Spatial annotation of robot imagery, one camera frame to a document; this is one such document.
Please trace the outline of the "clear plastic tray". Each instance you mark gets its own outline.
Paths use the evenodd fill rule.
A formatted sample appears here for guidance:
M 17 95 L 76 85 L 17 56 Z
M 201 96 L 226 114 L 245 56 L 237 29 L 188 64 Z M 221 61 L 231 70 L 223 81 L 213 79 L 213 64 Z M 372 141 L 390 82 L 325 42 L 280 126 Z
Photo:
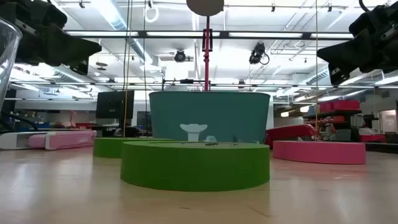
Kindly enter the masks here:
M 6 97 L 11 70 L 21 39 L 21 31 L 15 25 L 0 17 L 0 111 Z

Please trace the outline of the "red stapler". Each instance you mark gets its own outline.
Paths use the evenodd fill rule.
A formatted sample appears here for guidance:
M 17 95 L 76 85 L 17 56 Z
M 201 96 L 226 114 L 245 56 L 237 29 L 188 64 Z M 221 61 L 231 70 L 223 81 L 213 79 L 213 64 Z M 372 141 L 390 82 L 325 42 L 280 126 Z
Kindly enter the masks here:
M 273 142 L 280 139 L 314 136 L 316 134 L 315 128 L 310 124 L 282 126 L 266 130 L 264 144 L 272 147 Z

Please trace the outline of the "teal plastic bin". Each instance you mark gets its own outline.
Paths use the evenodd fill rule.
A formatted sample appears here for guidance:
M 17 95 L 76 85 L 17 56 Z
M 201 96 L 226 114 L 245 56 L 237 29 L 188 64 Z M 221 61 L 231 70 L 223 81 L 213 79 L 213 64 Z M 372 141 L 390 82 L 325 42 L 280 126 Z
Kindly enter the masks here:
M 180 124 L 207 124 L 199 140 L 264 142 L 271 96 L 238 91 L 156 91 L 149 94 L 155 138 L 187 141 Z

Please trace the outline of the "pink tape roll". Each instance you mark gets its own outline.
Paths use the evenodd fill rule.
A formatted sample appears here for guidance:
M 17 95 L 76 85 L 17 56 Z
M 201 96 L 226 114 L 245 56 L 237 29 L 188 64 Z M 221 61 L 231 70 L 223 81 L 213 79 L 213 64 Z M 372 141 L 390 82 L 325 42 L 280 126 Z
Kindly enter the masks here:
M 288 161 L 359 165 L 366 163 L 366 146 L 357 142 L 274 141 L 273 156 Z

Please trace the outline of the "green tape roll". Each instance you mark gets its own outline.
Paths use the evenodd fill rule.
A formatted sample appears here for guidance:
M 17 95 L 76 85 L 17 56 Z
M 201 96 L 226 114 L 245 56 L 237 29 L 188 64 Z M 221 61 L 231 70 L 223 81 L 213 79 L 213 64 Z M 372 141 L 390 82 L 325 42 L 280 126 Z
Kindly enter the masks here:
M 269 153 L 264 144 L 127 141 L 121 148 L 120 178 L 158 190 L 249 189 L 270 180 Z
M 120 159 L 124 142 L 129 141 L 166 141 L 159 138 L 95 138 L 93 142 L 93 155 L 95 157 Z

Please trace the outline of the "black computer monitor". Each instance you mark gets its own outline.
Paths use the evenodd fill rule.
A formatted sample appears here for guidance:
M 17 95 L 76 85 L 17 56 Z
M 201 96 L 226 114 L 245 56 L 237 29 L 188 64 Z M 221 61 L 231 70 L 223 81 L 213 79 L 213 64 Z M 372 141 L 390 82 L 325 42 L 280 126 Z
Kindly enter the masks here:
M 96 118 L 132 119 L 134 108 L 134 91 L 100 92 L 96 102 Z

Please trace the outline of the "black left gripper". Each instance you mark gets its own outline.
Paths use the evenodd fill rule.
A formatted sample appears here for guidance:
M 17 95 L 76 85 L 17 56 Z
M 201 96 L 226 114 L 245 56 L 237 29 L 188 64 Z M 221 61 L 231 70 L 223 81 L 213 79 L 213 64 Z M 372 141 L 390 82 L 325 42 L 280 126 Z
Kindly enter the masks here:
M 62 29 L 67 16 L 51 0 L 0 0 L 0 18 L 22 34 L 18 63 L 64 64 L 75 73 L 87 75 L 88 58 L 102 50 L 96 42 L 65 33 Z

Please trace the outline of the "shelf with red bins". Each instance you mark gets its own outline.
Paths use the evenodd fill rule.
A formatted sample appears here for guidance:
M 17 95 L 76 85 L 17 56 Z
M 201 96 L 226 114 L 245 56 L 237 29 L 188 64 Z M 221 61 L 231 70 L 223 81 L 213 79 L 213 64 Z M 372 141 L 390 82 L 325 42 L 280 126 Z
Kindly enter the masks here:
M 360 142 L 352 119 L 361 113 L 358 100 L 332 100 L 311 106 L 303 122 L 312 125 L 322 141 Z

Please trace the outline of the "pink stapler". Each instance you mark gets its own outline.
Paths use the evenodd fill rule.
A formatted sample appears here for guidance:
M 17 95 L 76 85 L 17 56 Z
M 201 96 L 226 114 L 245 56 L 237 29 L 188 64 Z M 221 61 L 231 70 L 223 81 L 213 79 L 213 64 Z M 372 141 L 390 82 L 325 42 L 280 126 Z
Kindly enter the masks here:
M 93 146 L 96 131 L 38 131 L 0 135 L 0 149 L 73 149 Z

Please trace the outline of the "red box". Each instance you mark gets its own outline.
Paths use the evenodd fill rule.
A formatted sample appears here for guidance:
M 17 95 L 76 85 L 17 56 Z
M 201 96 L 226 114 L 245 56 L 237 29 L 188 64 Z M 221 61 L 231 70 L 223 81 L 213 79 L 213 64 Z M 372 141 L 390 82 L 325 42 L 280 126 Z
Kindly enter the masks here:
M 384 134 L 361 134 L 359 138 L 361 142 L 386 142 Z

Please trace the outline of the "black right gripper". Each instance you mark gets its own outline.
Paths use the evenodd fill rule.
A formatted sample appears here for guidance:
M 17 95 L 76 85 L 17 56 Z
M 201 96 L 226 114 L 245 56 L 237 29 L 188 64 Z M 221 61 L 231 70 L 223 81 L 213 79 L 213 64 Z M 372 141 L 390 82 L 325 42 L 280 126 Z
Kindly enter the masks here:
M 371 10 L 362 1 L 359 6 L 364 12 L 349 26 L 354 38 L 317 50 L 317 56 L 328 62 L 333 86 L 350 79 L 342 70 L 398 70 L 398 1 Z

